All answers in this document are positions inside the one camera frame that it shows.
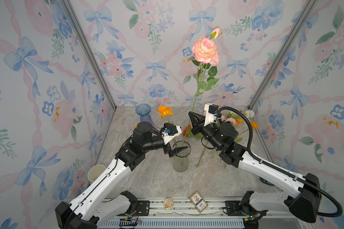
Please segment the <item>corner aluminium post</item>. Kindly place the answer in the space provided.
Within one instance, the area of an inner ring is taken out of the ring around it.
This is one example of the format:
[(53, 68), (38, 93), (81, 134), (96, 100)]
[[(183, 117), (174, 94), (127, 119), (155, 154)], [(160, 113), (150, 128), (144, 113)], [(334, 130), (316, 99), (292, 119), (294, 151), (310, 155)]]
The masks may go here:
[(289, 52), (291, 49), (294, 40), (297, 38), (297, 36), (300, 34), (302, 28), (304, 27), (305, 23), (309, 19), (315, 5), (317, 4), (318, 1), (316, 0), (309, 0), (305, 2), (305, 5), (300, 12), (300, 14), (297, 17), (296, 23), (292, 26), (288, 38), (284, 41), (282, 44), (281, 48), (279, 49), (276, 58), (273, 61), (272, 67), (269, 68), (267, 71), (266, 76), (263, 78), (263, 81), (258, 87), (258, 90), (255, 92), (254, 97), (250, 101), (249, 105), (247, 106), (248, 108), (252, 109), (255, 107), (255, 105), (258, 103), (260, 96), (264, 92), (265, 88), (271, 81), (272, 76), (275, 74), (277, 69), (279, 68), (282, 60), (285, 58), (286, 54)]
[(66, 16), (68, 17), (69, 22), (75, 31), (76, 36), (79, 39), (79, 43), (80, 43), (80, 45), (81, 45), (81, 47), (85, 53), (86, 58), (89, 61), (89, 64), (90, 64), (92, 70), (95, 73), (96, 78), (98, 79), (98, 81), (101, 85), (101, 89), (105, 93), (105, 97), (111, 106), (111, 110), (113, 112), (115, 112), (117, 107), (116, 107), (116, 105), (115, 105), (115, 103), (111, 97), (110, 90), (108, 89), (107, 82), (104, 79), (104, 77), (100, 71), (100, 67), (96, 63), (95, 56), (92, 52), (92, 49), (89, 45), (89, 42), (87, 41), (84, 30), (82, 29), (82, 26), (81, 26), (81, 24), (77, 18), (77, 15), (73, 9), (71, 2), (68, 0), (60, 0), (59, 2), (60, 2), (60, 5), (62, 6)]

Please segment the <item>cream white cup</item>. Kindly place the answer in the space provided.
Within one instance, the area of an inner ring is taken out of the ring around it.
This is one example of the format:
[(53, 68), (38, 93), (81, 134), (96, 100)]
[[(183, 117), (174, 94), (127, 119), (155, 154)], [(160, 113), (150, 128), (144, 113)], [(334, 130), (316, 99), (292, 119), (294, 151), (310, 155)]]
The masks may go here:
[(87, 175), (87, 178), (90, 182), (96, 181), (96, 179), (106, 170), (106, 167), (103, 165), (93, 166)]

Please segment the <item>blue purple glass vase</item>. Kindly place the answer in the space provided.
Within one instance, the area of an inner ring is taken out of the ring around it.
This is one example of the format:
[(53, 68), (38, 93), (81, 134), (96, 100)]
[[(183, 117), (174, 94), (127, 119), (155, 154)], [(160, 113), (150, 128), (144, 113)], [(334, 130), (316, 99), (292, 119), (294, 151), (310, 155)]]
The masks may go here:
[(140, 122), (149, 122), (154, 126), (151, 111), (152, 107), (148, 104), (140, 104), (135, 109), (136, 114), (140, 117)]

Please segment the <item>white flower stem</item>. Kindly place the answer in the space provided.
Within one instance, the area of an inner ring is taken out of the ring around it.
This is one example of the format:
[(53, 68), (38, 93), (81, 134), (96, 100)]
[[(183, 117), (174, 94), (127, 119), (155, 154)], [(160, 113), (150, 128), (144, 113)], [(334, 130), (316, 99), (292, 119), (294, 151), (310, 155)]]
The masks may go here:
[[(246, 111), (242, 110), (242, 113), (250, 121), (252, 129), (253, 130), (258, 129), (258, 124), (253, 121), (253, 117), (255, 115), (255, 112), (253, 110), (246, 110)], [(248, 128), (246, 122), (240, 116), (238, 116), (236, 119), (235, 127), (239, 128), (239, 130), (238, 130), (239, 135), (236, 137), (235, 141), (241, 142), (245, 138), (246, 134), (249, 134), (249, 128)]]

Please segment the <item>pink rose stem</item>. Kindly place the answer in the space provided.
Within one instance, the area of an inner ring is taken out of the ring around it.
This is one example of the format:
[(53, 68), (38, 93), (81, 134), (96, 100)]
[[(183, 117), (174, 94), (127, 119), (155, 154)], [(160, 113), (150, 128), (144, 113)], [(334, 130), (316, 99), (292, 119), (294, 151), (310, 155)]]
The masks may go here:
[(215, 27), (209, 35), (199, 38), (192, 46), (193, 57), (190, 60), (197, 66), (195, 80), (197, 90), (193, 96), (192, 109), (195, 108), (198, 98), (206, 91), (210, 91), (217, 84), (217, 65), (220, 61), (215, 39), (222, 34), (220, 27)]

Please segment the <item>yellow poppy flower stem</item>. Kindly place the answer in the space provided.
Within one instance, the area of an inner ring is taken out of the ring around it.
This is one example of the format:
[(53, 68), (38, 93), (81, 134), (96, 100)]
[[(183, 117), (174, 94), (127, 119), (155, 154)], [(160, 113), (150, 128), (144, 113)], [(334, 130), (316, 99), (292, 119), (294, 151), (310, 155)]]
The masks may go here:
[(158, 107), (158, 113), (161, 115), (161, 119), (167, 118), (168, 123), (173, 124), (170, 116), (174, 115), (171, 107), (165, 107), (163, 105)]

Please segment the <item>aluminium rail frame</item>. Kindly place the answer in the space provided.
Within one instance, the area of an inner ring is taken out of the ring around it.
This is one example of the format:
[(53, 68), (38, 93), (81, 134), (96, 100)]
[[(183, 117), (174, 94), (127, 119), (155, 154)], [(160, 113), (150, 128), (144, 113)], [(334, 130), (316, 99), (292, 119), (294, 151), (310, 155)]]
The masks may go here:
[(315, 226), (289, 213), (268, 211), (258, 222), (245, 222), (244, 216), (228, 216), (225, 201), (237, 197), (206, 197), (208, 207), (199, 213), (189, 198), (174, 198), (174, 207), (166, 210), (163, 198), (149, 200), (149, 216), (118, 217), (105, 220), (101, 229), (313, 229)]

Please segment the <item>left corner aluminium post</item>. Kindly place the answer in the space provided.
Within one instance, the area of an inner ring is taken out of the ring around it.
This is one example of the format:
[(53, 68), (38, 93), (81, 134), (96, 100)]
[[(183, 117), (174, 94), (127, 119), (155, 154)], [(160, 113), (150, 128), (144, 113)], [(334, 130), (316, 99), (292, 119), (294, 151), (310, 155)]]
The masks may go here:
[(89, 64), (90, 64), (92, 70), (95, 73), (96, 78), (98, 79), (98, 81), (101, 85), (101, 89), (105, 93), (105, 97), (111, 106), (111, 110), (113, 112), (115, 112), (117, 107), (116, 107), (116, 105), (115, 105), (115, 103), (111, 97), (110, 90), (108, 89), (107, 82), (104, 79), (104, 77), (100, 71), (100, 67), (96, 63), (95, 56), (92, 52), (92, 49), (89, 45), (89, 42), (87, 41), (84, 30), (82, 29), (82, 26), (81, 26), (81, 24), (77, 18), (77, 15), (73, 9), (71, 2), (68, 0), (60, 0), (59, 2), (60, 2), (60, 5), (62, 6), (66, 16), (68, 17), (69, 22), (75, 31), (76, 36), (79, 39), (79, 43), (80, 43), (80, 45), (81, 45), (81, 47), (85, 53), (86, 58), (89, 61)]

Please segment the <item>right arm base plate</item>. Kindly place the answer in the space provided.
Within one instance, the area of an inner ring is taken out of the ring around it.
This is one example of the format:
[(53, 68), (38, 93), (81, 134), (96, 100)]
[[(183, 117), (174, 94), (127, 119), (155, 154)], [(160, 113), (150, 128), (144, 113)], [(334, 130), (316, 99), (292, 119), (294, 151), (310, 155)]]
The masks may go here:
[(267, 210), (257, 211), (249, 204), (241, 204), (241, 201), (228, 200), (225, 201), (223, 212), (228, 216), (245, 216), (259, 218), (261, 215), (266, 216)]

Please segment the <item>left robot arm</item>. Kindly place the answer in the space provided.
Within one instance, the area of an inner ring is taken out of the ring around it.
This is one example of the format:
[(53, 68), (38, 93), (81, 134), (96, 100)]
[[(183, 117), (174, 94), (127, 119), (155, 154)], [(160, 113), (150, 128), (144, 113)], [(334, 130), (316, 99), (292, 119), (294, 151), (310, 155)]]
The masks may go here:
[(97, 229), (118, 215), (136, 213), (137, 198), (129, 191), (105, 203), (113, 188), (138, 166), (146, 153), (162, 149), (173, 157), (186, 147), (171, 148), (170, 142), (182, 133), (180, 126), (165, 123), (157, 131), (151, 123), (140, 122), (133, 134), (122, 144), (106, 170), (70, 203), (61, 202), (55, 209), (60, 229)]

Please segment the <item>clear grey glass vase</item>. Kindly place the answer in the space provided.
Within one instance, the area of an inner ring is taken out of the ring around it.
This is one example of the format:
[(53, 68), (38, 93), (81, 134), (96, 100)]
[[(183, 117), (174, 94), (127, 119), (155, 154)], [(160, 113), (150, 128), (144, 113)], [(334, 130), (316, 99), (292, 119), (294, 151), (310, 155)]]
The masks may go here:
[(173, 168), (177, 172), (184, 172), (189, 167), (188, 156), (191, 154), (191, 146), (186, 141), (177, 141), (176, 144), (174, 144), (174, 146), (178, 148), (186, 147), (186, 149), (174, 156), (173, 160)]

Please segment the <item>round beige coaster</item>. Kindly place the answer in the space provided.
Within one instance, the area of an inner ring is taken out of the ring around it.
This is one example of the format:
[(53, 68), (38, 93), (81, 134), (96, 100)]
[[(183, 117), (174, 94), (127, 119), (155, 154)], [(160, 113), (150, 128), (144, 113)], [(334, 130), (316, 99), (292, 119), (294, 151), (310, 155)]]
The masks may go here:
[(174, 207), (174, 200), (172, 198), (166, 198), (163, 200), (163, 207), (166, 210), (170, 210)]

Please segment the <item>orange marigold flower stem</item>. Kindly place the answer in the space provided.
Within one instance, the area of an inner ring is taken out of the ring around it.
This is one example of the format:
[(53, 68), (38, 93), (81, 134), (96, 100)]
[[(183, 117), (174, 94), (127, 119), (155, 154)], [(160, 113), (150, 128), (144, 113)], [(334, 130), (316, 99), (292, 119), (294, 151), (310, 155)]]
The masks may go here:
[(196, 134), (194, 135), (192, 133), (192, 126), (191, 125), (188, 125), (184, 131), (183, 131), (183, 139), (184, 140), (187, 140), (188, 138), (195, 138), (195, 139), (202, 139), (203, 138), (203, 135), (202, 134)]

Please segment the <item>right corner aluminium post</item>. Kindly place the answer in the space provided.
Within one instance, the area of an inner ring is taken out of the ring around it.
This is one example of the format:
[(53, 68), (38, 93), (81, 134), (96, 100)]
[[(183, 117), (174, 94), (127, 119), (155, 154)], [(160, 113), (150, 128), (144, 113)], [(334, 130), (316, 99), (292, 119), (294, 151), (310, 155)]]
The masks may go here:
[(269, 68), (267, 71), (266, 76), (263, 78), (263, 81), (258, 87), (258, 90), (255, 92), (254, 97), (250, 101), (249, 105), (247, 106), (248, 108), (252, 109), (255, 107), (255, 105), (258, 103), (260, 96), (264, 92), (265, 88), (271, 81), (272, 76), (275, 74), (277, 69), (279, 68), (282, 60), (285, 58), (286, 54), (289, 52), (291, 49), (294, 40), (297, 38), (297, 36), (300, 34), (302, 28), (304, 27), (305, 23), (309, 19), (315, 5), (317, 4), (318, 1), (316, 0), (309, 0), (305, 2), (305, 5), (300, 12), (300, 14), (297, 17), (296, 23), (292, 26), (288, 38), (284, 41), (282, 44), (281, 48), (279, 49), (276, 58), (273, 61), (272, 67)]

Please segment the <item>framed card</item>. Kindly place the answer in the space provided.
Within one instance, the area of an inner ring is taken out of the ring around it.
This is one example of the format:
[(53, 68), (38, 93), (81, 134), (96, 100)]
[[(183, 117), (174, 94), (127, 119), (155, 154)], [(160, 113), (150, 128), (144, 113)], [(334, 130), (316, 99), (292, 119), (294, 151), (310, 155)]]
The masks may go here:
[(198, 191), (191, 195), (189, 199), (199, 213), (202, 213), (208, 207), (208, 203)]

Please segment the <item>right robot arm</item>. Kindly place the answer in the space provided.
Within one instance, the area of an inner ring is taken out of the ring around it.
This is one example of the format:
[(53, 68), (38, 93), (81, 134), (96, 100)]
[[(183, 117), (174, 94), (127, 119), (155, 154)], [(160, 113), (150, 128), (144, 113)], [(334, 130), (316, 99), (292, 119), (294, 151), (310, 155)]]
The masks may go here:
[[(247, 124), (249, 137), (247, 146), (236, 142), (238, 131), (227, 121), (222, 121), (222, 111), (228, 110), (239, 115)], [(317, 176), (305, 176), (280, 168), (255, 155), (251, 150), (253, 126), (249, 119), (238, 110), (225, 106), (218, 108), (208, 105), (206, 114), (188, 113), (193, 135), (203, 138), (220, 152), (219, 156), (228, 165), (258, 175), (278, 187), (281, 192), (258, 193), (247, 191), (240, 203), (227, 210), (228, 215), (245, 215), (248, 221), (258, 221), (270, 210), (291, 213), (296, 218), (315, 223), (324, 192), (319, 188)]]

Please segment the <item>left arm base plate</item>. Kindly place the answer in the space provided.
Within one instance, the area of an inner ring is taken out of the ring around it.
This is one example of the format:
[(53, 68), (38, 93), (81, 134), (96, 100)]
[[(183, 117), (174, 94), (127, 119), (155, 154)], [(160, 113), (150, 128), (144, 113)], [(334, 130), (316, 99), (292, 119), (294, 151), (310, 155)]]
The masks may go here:
[(149, 216), (150, 213), (150, 201), (149, 200), (138, 200), (126, 213), (119, 214), (118, 217), (134, 217), (134, 216)]

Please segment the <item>pink carnation stem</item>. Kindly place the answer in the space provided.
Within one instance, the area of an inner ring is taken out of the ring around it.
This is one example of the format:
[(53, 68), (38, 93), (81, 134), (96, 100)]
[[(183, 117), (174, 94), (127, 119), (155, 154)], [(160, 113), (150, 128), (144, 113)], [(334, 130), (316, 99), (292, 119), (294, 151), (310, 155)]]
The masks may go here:
[[(234, 115), (234, 113), (231, 113), (231, 112), (229, 112), (228, 114), (222, 114), (221, 115), (221, 121), (222, 122), (230, 122), (233, 126), (236, 126), (237, 125), (237, 119), (233, 118), (232, 117), (233, 115)], [(196, 167), (199, 166), (201, 159), (204, 156), (205, 150), (206, 150), (206, 148), (203, 149)]]

